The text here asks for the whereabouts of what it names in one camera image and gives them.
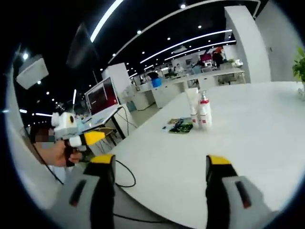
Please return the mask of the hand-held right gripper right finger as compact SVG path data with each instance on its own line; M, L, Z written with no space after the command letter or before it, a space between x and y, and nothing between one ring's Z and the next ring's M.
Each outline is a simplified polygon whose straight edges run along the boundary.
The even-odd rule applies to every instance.
M261 190L221 156L206 157L208 229L263 229L277 214Z

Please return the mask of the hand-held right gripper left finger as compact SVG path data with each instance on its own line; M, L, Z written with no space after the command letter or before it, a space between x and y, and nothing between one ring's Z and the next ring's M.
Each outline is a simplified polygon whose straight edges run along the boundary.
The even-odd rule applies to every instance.
M61 229L114 228L115 155L94 157L82 174L69 178L56 201Z

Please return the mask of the person's left hand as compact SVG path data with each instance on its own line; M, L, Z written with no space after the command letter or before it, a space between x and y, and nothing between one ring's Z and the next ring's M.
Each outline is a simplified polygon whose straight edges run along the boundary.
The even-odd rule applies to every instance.
M69 156L65 153L66 145L64 141L57 141L50 149L46 150L45 162L56 167L67 167L68 162L77 164L82 159L82 153L72 148Z

